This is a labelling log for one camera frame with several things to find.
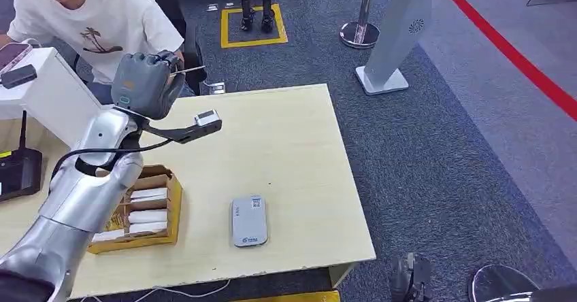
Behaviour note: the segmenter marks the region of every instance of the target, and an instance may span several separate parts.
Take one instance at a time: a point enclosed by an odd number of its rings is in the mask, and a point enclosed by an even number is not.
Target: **white cable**
[[[152,293],[154,293],[154,292],[156,292],[156,291],[158,291],[158,290],[165,290],[165,291],[170,292],[170,293],[176,293],[176,294],[184,295],[185,297],[190,297],[190,298],[207,297],[207,296],[209,296],[209,295],[213,295],[214,293],[217,293],[217,292],[220,292],[220,291],[224,290],[230,283],[231,283],[231,280],[227,280],[227,283],[226,283],[223,287],[217,288],[216,290],[213,290],[212,292],[208,292],[208,293],[205,293],[205,294],[202,294],[202,295],[190,295],[190,294],[186,294],[185,292],[180,292],[180,291],[177,291],[177,290],[171,290],[171,289],[169,289],[169,288],[154,287],[153,290],[151,290],[150,292],[146,293],[146,294],[143,295],[140,299],[138,299],[138,300],[136,300],[136,301],[134,301],[134,302],[140,302],[140,301],[144,300],[145,298],[147,298],[147,297],[150,296]],[[98,301],[98,302],[102,302],[102,300],[99,299],[99,298],[96,297],[96,296],[90,296],[90,297],[93,298],[93,299],[95,299],[95,300]],[[80,300],[80,302],[84,302],[84,300],[86,300],[87,298],[89,298],[89,297],[84,297],[82,300]]]
[[[34,39],[34,38],[28,38],[24,41],[22,41],[23,44],[29,44],[30,46],[38,46],[39,48],[42,48],[42,45],[38,42],[38,40]]]
[[[84,302],[84,300],[86,300],[87,298],[89,298],[89,297],[83,298],[82,300],[80,300],[80,302]],[[98,297],[91,297],[91,298],[93,298],[94,300],[96,300],[96,301],[98,301],[98,302],[102,302],[102,300],[99,299]]]

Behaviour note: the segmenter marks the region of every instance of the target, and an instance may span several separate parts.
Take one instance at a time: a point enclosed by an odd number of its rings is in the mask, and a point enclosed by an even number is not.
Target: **palm tree graphic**
[[[122,47],[120,46],[114,46],[110,49],[105,49],[99,42],[97,37],[101,37],[100,32],[96,31],[94,28],[91,27],[87,27],[85,32],[82,32],[80,34],[82,36],[82,38],[90,40],[90,42],[92,43],[92,45],[94,45],[94,47],[96,47],[96,49],[98,49],[98,51],[95,50],[91,50],[88,48],[84,48],[85,51],[87,52],[95,52],[97,54],[109,54],[111,52],[120,52],[123,50]]]

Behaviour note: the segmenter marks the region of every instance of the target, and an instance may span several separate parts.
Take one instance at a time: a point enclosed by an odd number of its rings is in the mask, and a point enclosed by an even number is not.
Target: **red line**
[[[577,120],[577,101],[561,87],[556,85],[541,70],[526,59],[505,37],[495,30],[466,0],[453,0],[465,15],[485,34],[487,39],[513,63],[519,71],[529,78],[549,99],[567,115]]]

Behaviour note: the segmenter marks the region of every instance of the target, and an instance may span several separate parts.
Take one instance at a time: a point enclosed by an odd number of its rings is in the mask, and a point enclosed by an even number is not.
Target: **speaker grille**
[[[423,20],[422,18],[417,18],[409,26],[409,33],[411,35],[416,35],[421,30],[423,30],[424,27],[425,27],[425,20]]]

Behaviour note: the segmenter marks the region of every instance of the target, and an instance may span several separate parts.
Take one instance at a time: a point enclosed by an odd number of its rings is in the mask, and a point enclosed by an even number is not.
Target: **white t-shirt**
[[[96,82],[109,84],[125,54],[178,50],[184,41],[154,0],[86,0],[68,10],[55,0],[14,0],[8,36],[48,43],[58,37],[93,67]]]

